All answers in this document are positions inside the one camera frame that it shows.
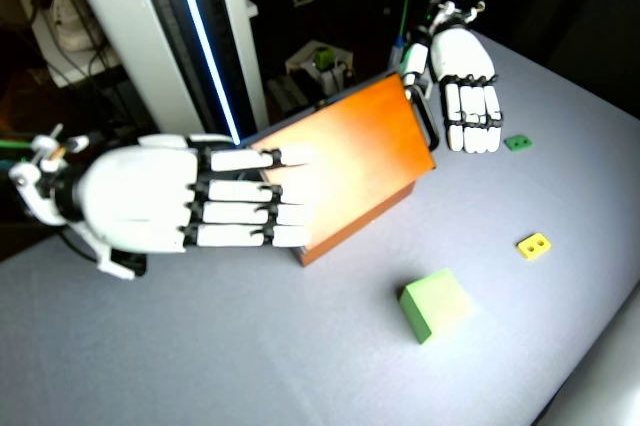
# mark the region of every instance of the white shelf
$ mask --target white shelf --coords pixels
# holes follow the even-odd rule
[[[20,3],[22,4],[22,8],[24,9],[27,17],[31,17],[31,0],[20,0]],[[64,88],[69,86],[67,80],[71,83],[77,83],[86,79],[86,76],[89,74],[89,61],[94,59],[95,50],[78,51],[74,53],[65,51],[65,54],[69,59],[75,63],[71,64],[58,50],[45,21],[49,21],[48,13],[38,11],[31,29],[33,30],[33,34],[36,37],[38,47],[40,48],[44,59],[62,73],[58,73],[58,71],[49,66],[49,72],[51,73],[53,81],[59,88]],[[118,55],[111,46],[107,46],[104,49],[102,57],[109,68],[113,68],[120,64],[120,58],[118,58]],[[104,70],[105,67],[102,61],[99,58],[96,58],[91,64],[91,75],[95,76]]]

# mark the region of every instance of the yellow toy brick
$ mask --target yellow toy brick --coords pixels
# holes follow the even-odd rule
[[[541,233],[536,233],[523,239],[517,244],[518,250],[527,259],[535,259],[551,249],[551,241]]]

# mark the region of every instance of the dark green toy brick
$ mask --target dark green toy brick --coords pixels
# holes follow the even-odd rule
[[[522,151],[523,149],[530,148],[533,145],[531,140],[524,134],[519,134],[517,136],[507,138],[504,140],[504,144],[506,144],[507,148],[509,148],[514,153],[516,151]]]

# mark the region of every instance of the blue white light strip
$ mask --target blue white light strip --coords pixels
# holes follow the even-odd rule
[[[198,2],[196,0],[187,0],[187,5],[189,6],[189,12],[191,13],[193,24],[196,27],[196,33],[198,34],[198,39],[200,40],[200,46],[202,46],[202,50],[204,51],[204,58],[207,62],[207,66],[209,67],[211,79],[213,79],[213,84],[216,87],[216,91],[218,92],[218,98],[220,99],[222,112],[224,113],[224,117],[227,120],[227,125],[229,126],[231,138],[233,139],[233,142],[235,144],[240,144],[240,137],[238,136],[236,124],[233,121],[233,114],[231,114],[229,101],[227,100],[227,95],[225,94],[224,88],[222,87],[222,80],[220,79],[220,73],[218,73],[218,67],[216,66],[215,60],[213,59],[213,51],[211,50],[209,38],[207,37],[207,33],[204,30],[204,23],[202,22],[202,17],[200,16]]]

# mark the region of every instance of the light green block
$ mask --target light green block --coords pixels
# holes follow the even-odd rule
[[[473,303],[449,269],[405,286],[400,306],[420,344],[451,332],[473,314]]]

